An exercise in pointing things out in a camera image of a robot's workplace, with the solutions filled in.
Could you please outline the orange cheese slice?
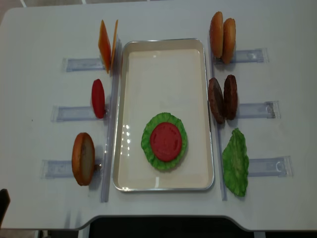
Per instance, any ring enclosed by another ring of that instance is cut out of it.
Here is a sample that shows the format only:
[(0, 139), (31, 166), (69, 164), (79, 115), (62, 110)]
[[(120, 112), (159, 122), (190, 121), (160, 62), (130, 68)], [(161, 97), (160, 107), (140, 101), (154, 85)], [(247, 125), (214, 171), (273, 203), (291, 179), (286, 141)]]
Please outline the orange cheese slice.
[(111, 75), (113, 75), (113, 71), (114, 71), (114, 59), (115, 59), (116, 42), (117, 42), (117, 27), (118, 27), (118, 19), (115, 22), (114, 36), (113, 36), (112, 53), (111, 53), (111, 71), (110, 71)]
[(111, 47), (110, 47), (108, 34), (106, 31), (106, 26), (103, 20), (101, 21), (101, 24), (100, 24), (98, 47), (100, 50), (100, 54), (101, 54), (106, 72), (109, 73), (110, 67), (111, 67)]

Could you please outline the upright bread bun slice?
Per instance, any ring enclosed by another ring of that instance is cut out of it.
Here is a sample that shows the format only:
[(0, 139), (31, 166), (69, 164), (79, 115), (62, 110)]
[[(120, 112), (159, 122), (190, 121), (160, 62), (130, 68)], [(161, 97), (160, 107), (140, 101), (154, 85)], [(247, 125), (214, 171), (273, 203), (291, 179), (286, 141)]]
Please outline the upright bread bun slice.
[(72, 150), (72, 172), (80, 186), (88, 186), (95, 167), (95, 147), (90, 135), (79, 133)]

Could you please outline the green lettuce leaf on tray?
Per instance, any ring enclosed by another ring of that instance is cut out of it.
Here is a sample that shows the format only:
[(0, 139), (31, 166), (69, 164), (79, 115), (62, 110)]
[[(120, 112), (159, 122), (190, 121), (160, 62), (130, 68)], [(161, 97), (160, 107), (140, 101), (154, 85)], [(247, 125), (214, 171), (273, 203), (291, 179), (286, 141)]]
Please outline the green lettuce leaf on tray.
[[(181, 133), (181, 137), (182, 137), (182, 148), (181, 151), (179, 153), (179, 155), (172, 161), (170, 162), (163, 162), (161, 160), (159, 160), (153, 153), (152, 149), (151, 149), (151, 145), (150, 145), (150, 136), (152, 131), (154, 130), (154, 128), (162, 123), (162, 122), (170, 122), (172, 124), (174, 124), (175, 126), (177, 126), (177, 128), (179, 129), (180, 133)], [(174, 115), (170, 114), (170, 113), (160, 113), (156, 116), (154, 116), (147, 124), (146, 127), (143, 131), (143, 135), (142, 135), (142, 139), (141, 139), (141, 147), (146, 155), (146, 158), (148, 160), (148, 162), (157, 170), (159, 171), (168, 171), (171, 170), (173, 168), (175, 168), (181, 161), (181, 159), (183, 158), (186, 150), (187, 150), (187, 146), (188, 146), (188, 138), (187, 138), (187, 133), (186, 130), (184, 128), (184, 125), (182, 123), (182, 121), (180, 119), (178, 119), (177, 117), (175, 117)]]

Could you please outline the bun slice far left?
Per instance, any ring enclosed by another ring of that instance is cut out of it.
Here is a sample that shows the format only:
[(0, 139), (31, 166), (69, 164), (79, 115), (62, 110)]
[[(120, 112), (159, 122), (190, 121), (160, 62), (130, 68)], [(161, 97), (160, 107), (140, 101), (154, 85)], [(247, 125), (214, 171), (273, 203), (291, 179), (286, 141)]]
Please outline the bun slice far left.
[(213, 56), (221, 58), (223, 49), (223, 15), (221, 11), (214, 14), (210, 25), (210, 42)]

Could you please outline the orange cheese slice right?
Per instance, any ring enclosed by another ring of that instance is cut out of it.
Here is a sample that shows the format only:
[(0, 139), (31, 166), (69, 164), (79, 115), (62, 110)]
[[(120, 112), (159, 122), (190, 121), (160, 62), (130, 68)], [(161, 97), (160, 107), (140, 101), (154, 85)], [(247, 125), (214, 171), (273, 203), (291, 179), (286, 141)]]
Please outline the orange cheese slice right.
[(117, 27), (118, 27), (118, 19), (115, 22), (114, 36), (113, 36), (112, 53), (111, 53), (111, 71), (110, 71), (111, 75), (113, 75), (113, 71), (114, 71), (114, 59), (115, 59), (116, 42), (117, 42)]

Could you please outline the white rectangular metal tray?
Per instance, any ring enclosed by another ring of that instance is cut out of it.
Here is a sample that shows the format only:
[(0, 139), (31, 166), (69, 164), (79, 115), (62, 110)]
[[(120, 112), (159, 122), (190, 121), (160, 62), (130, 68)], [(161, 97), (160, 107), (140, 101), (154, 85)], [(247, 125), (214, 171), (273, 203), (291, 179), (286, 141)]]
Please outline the white rectangular metal tray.
[[(122, 192), (206, 190), (214, 181), (206, 57), (195, 38), (127, 43), (114, 79), (109, 114), (112, 179)], [(141, 147), (146, 125), (160, 114), (181, 120), (185, 149), (161, 171)]]

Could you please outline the upright green lettuce leaf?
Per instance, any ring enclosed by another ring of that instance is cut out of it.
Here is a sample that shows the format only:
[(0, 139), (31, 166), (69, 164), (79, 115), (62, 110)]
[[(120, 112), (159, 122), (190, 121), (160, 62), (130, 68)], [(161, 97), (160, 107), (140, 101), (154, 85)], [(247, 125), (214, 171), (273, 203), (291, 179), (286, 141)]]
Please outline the upright green lettuce leaf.
[(244, 134), (235, 128), (222, 153), (223, 177), (226, 187), (236, 196), (244, 197), (248, 186), (249, 157)]

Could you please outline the clear holder rail bread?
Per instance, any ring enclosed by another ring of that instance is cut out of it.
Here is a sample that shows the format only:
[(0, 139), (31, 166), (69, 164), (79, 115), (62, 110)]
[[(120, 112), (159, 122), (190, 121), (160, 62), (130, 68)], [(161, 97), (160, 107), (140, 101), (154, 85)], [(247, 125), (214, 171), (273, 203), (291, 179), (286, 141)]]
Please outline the clear holder rail bread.
[(40, 176), (42, 179), (74, 178), (72, 162), (70, 160), (42, 160)]

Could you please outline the bun slice far right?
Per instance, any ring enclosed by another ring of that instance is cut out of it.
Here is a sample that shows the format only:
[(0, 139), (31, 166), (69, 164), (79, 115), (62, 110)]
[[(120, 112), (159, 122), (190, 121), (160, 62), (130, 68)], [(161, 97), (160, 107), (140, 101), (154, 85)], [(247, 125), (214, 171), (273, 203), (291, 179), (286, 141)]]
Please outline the bun slice far right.
[(233, 58), (236, 41), (236, 25), (233, 18), (228, 18), (223, 24), (223, 51), (221, 59), (229, 64)]

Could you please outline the clear long strip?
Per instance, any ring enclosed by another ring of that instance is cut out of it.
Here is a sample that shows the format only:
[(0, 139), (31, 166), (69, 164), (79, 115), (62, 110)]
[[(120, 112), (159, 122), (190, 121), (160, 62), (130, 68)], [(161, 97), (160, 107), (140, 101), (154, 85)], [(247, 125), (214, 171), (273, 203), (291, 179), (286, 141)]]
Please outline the clear long strip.
[(121, 58), (122, 58), (122, 43), (120, 38), (116, 37), (116, 47), (114, 55), (114, 67), (112, 73), (112, 88), (111, 97), (108, 110), (108, 127), (107, 127), (107, 141), (106, 150), (104, 152), (104, 164), (103, 164), (103, 181), (101, 188), (101, 203), (108, 202), (109, 188), (111, 181), (111, 163), (114, 155), (115, 148), (115, 136), (117, 129), (117, 105), (118, 94), (120, 87), (120, 74), (121, 74)]
[[(213, 54), (211, 50), (210, 39), (208, 36), (208, 53), (209, 53), (209, 65), (210, 65), (210, 75), (211, 78), (214, 77), (214, 65), (213, 65)], [(220, 181), (220, 190), (221, 190), (221, 199), (222, 201), (227, 201), (227, 189), (223, 179), (223, 163), (222, 163), (222, 141), (221, 141), (221, 125), (215, 121), (215, 130), (216, 130), (216, 144), (217, 144), (217, 159), (219, 167), (219, 181)]]

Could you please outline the upright red tomato slice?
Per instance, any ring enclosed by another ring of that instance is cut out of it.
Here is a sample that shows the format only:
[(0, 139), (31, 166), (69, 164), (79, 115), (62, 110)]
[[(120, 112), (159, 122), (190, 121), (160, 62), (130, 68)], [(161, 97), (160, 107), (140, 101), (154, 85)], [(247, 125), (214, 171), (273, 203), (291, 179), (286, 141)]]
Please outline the upright red tomato slice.
[(91, 100), (95, 116), (102, 119), (106, 113), (106, 104), (104, 88), (99, 79), (93, 82)]

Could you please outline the clear long strip left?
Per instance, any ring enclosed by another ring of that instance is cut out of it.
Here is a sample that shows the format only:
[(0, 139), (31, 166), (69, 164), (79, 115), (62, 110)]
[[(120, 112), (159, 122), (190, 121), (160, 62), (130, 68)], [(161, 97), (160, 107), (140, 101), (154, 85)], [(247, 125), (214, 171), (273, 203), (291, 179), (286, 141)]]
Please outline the clear long strip left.
[(116, 37), (116, 47), (114, 55), (114, 67), (112, 73), (112, 88), (111, 97), (108, 110), (108, 127), (107, 127), (107, 141), (106, 150), (104, 152), (104, 164), (103, 164), (103, 181), (101, 188), (101, 203), (108, 202), (109, 188), (111, 181), (111, 163), (114, 155), (115, 148), (115, 136), (117, 129), (117, 105), (118, 94), (120, 87), (120, 74), (121, 74), (121, 58), (122, 58), (122, 43), (120, 38)]

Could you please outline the red tomato slice on tray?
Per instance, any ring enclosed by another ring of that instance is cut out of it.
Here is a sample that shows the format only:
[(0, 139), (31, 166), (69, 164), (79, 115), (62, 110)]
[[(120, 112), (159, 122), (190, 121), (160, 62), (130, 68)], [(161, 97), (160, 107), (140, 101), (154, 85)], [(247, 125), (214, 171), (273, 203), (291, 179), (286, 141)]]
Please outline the red tomato slice on tray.
[(179, 155), (182, 142), (179, 129), (170, 122), (158, 124), (150, 136), (151, 149), (154, 155), (163, 162), (170, 162)]

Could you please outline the dark object at table edge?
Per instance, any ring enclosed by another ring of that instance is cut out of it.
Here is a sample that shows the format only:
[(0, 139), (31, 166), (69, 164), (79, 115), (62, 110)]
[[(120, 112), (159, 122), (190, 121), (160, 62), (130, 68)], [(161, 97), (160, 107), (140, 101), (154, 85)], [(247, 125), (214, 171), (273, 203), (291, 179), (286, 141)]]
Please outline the dark object at table edge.
[(4, 216), (10, 204), (10, 196), (7, 189), (0, 191), (0, 226), (4, 220)]

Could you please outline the brown meat patty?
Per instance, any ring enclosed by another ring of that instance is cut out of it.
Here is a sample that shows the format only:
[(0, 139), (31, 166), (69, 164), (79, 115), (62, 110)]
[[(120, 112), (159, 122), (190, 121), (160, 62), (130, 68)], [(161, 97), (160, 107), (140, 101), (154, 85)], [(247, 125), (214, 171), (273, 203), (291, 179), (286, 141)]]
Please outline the brown meat patty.
[(224, 110), (225, 117), (234, 120), (238, 108), (237, 83), (234, 75), (228, 75), (224, 83)]
[(213, 117), (218, 124), (225, 122), (223, 94), (216, 78), (209, 80), (208, 100)]

